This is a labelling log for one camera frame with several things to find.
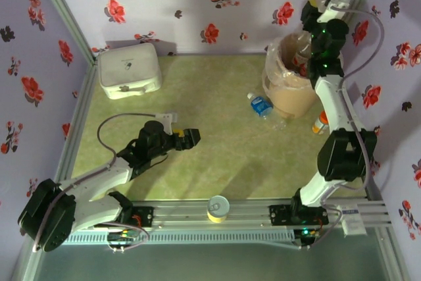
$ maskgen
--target trash bin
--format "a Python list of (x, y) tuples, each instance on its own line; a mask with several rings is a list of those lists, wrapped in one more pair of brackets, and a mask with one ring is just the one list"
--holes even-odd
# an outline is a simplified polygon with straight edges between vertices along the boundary
[(266, 95), (284, 118), (299, 118), (318, 99), (310, 80), (294, 72), (297, 34), (276, 38), (269, 46), (262, 80)]

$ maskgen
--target can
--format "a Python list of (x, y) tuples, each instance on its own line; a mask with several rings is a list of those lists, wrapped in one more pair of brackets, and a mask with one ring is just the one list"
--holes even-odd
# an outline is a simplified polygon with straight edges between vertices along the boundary
[(207, 213), (212, 222), (223, 222), (230, 212), (230, 202), (221, 195), (211, 197), (208, 201)]
[(315, 134), (323, 134), (328, 127), (328, 117), (326, 116), (326, 112), (322, 111), (316, 121), (314, 121), (312, 130)]

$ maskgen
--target floral wallpaper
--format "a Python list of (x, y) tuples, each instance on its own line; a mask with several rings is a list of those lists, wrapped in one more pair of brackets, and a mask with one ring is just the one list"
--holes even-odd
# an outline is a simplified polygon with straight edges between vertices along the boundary
[[(418, 0), (366, 0), (361, 7), (384, 24), (374, 60), (347, 82), (351, 101), (378, 144), (372, 173), (412, 276), (421, 249), (421, 9)], [(359, 14), (343, 50), (345, 72), (361, 65), (379, 40), (376, 23)]]
[(305, 1), (66, 0), (94, 55), (143, 41), (159, 55), (264, 53), (298, 27)]
[(10, 280), (25, 238), (18, 217), (56, 175), (87, 61), (50, 0), (0, 4), (0, 279)]

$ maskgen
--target orange bottle cap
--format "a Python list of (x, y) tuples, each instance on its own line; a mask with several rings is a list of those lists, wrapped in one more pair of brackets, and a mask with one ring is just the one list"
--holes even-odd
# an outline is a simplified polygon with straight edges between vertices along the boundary
[(328, 117), (326, 116), (326, 112), (323, 111), (322, 113), (320, 113), (320, 121), (323, 124), (326, 124), (326, 125), (329, 124)]

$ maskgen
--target cable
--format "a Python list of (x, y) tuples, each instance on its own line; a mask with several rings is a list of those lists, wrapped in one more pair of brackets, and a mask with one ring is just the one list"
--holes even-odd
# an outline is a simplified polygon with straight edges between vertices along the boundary
[(104, 224), (111, 225), (111, 226), (123, 226), (123, 227), (127, 227), (127, 228), (130, 228), (132, 230), (138, 230), (139, 231), (139, 234), (145, 233), (145, 235), (146, 235), (146, 238), (144, 240), (140, 240), (140, 242), (134, 243), (133, 245), (120, 246), (120, 249), (117, 248), (117, 247), (111, 247), (110, 244), (108, 244), (108, 247), (110, 247), (114, 252), (118, 251), (118, 252), (123, 253), (126, 250), (136, 248), (136, 247), (138, 247), (138, 246), (143, 245), (144, 243), (146, 243), (149, 240), (149, 238), (150, 238), (149, 233), (144, 228), (142, 228), (142, 227), (138, 227), (138, 226), (134, 226), (134, 225), (130, 225), (130, 224), (122, 224), (122, 223), (117, 223), (117, 222), (105, 222)]
[(105, 123), (107, 123), (109, 120), (112, 120), (112, 119), (114, 119), (114, 118), (116, 118), (116, 117), (118, 117), (118, 116), (126, 116), (126, 115), (133, 115), (133, 116), (150, 116), (150, 117), (153, 117), (153, 118), (155, 118), (155, 115), (150, 115), (149, 113), (120, 113), (120, 114), (118, 114), (118, 115), (113, 115), (113, 116), (110, 116), (109, 118), (106, 118), (104, 121), (102, 121), (102, 123), (98, 126), (98, 129), (97, 129), (97, 139), (98, 139), (98, 141), (99, 141), (99, 143), (103, 146), (103, 147), (105, 147), (106, 149), (108, 149), (111, 153), (112, 153), (112, 159), (111, 159), (111, 161), (110, 161), (110, 163), (106, 166), (106, 167), (104, 167), (104, 168), (102, 168), (102, 169), (100, 169), (100, 170), (98, 170), (98, 171), (95, 171), (95, 172), (92, 172), (91, 174), (87, 174), (86, 176), (84, 176), (83, 178), (81, 178), (81, 179), (79, 179), (79, 180), (77, 180), (77, 181), (75, 181), (73, 184), (71, 184), (69, 187), (67, 187), (67, 188), (65, 188), (65, 189), (63, 189), (63, 191), (62, 192), (60, 192), (55, 198), (54, 198), (54, 200), (50, 203), (50, 205), (48, 206), (48, 208), (47, 208), (47, 211), (45, 212), (45, 214), (44, 214), (44, 217), (43, 217), (43, 219), (42, 219), (42, 221), (41, 221), (41, 224), (40, 224), (40, 226), (39, 226), (39, 229), (38, 229), (38, 232), (37, 232), (37, 234), (36, 234), (36, 237), (35, 237), (35, 242), (34, 242), (34, 246), (32, 246), (32, 252), (33, 253), (36, 253), (38, 250), (37, 250), (37, 248), (38, 248), (38, 244), (39, 244), (39, 240), (41, 239), (41, 235), (42, 235), (42, 233), (43, 233), (43, 231), (44, 231), (44, 228), (45, 228), (45, 225), (47, 224), (47, 220), (48, 220), (48, 217), (49, 217), (49, 215), (51, 214), (51, 211), (53, 210), (53, 208), (54, 208), (54, 206), (57, 204), (57, 201), (64, 195), (64, 194), (66, 194), (68, 191), (70, 191), (71, 189), (73, 189), (73, 188), (75, 188), (76, 186), (78, 186), (78, 185), (80, 185), (82, 182), (85, 182), (86, 180), (89, 180), (89, 179), (91, 179), (91, 178), (93, 178), (93, 177), (95, 177), (95, 176), (97, 176), (98, 174), (100, 174), (100, 173), (102, 173), (102, 172), (104, 172), (104, 171), (107, 171), (108, 169), (110, 169), (111, 168), (111, 166), (115, 163), (115, 161), (117, 160), (117, 152), (113, 149), (113, 148), (111, 148), (111, 147), (109, 147), (107, 144), (105, 144), (102, 140), (101, 140), (101, 136), (99, 135), (99, 133), (100, 133), (100, 131), (101, 131), (101, 129), (102, 129), (102, 127), (103, 127), (103, 125), (105, 124)]
[(152, 166), (150, 166), (150, 168), (152, 168), (152, 167), (154, 167), (154, 166), (156, 166), (156, 165), (162, 164), (163, 162), (165, 162), (165, 161), (166, 161), (166, 159), (167, 159), (167, 158), (168, 158), (168, 154), (165, 156), (165, 158), (164, 158), (163, 160), (161, 160), (161, 161), (159, 161), (159, 162), (157, 162), (157, 163), (153, 164)]
[(364, 141), (362, 140), (362, 137), (360, 135), (360, 132), (358, 131), (358, 128), (357, 128), (357, 126), (354, 123), (353, 117), (351, 115), (351, 112), (350, 112), (350, 110), (348, 108), (348, 104), (346, 102), (345, 96), (343, 94), (343, 89), (345, 89), (345, 87), (344, 87), (345, 79), (351, 77), (352, 75), (354, 75), (357, 72), (359, 72), (360, 70), (362, 70), (378, 54), (378, 52), (380, 50), (380, 47), (383, 45), (383, 41), (384, 41), (384, 26), (382, 24), (382, 21), (376, 15), (374, 15), (372, 13), (369, 13), (367, 11), (360, 11), (360, 10), (356, 10), (356, 9), (341, 9), (341, 8), (336, 8), (336, 7), (332, 7), (332, 10), (342, 11), (342, 12), (347, 12), (347, 13), (362, 13), (362, 14), (368, 14), (368, 15), (370, 15), (376, 21), (377, 25), (379, 26), (379, 29), (380, 29), (380, 40), (379, 40), (379, 42), (377, 44), (377, 47), (374, 50), (373, 54), (371, 54), (371, 56), (367, 59), (367, 61), (365, 61), (364, 63), (362, 63), (359, 67), (357, 67), (356, 69), (354, 69), (352, 72), (346, 74), (341, 79), (341, 81), (339, 82), (339, 96), (341, 98), (341, 102), (342, 102), (343, 108), (345, 109), (345, 113), (346, 113), (347, 118), (349, 120), (349, 124), (351, 125), (352, 129), (355, 132), (355, 135), (357, 136), (358, 143), (359, 143), (359, 145), (361, 147), (362, 156), (364, 157), (365, 168), (366, 168), (366, 175), (365, 175), (364, 182), (363, 182), (362, 186), (359, 187), (359, 188), (352, 188), (352, 187), (346, 186), (345, 184), (338, 184), (337, 186), (333, 187), (331, 190), (328, 190), (320, 198), (320, 204), (321, 204), (321, 206), (323, 208), (325, 208), (327, 210), (331, 210), (331, 211), (337, 212), (339, 215), (338, 215), (336, 221), (328, 228), (328, 230), (320, 238), (318, 238), (312, 245), (307, 246), (308, 249), (314, 247), (315, 245), (317, 245), (318, 243), (320, 243), (324, 238), (326, 238), (326, 236), (328, 234), (330, 234), (330, 232), (335, 228), (335, 226), (340, 222), (340, 220), (342, 218), (342, 212), (341, 212), (341, 210), (335, 209), (333, 207), (328, 207), (326, 205), (326, 199), (327, 199), (327, 197), (334, 190), (336, 190), (337, 187), (345, 188), (345, 189), (348, 189), (348, 190), (353, 190), (355, 192), (362, 191), (362, 190), (364, 190), (367, 187), (368, 181), (371, 178), (370, 159), (368, 157), (367, 149), (366, 149), (366, 147), (364, 145)]

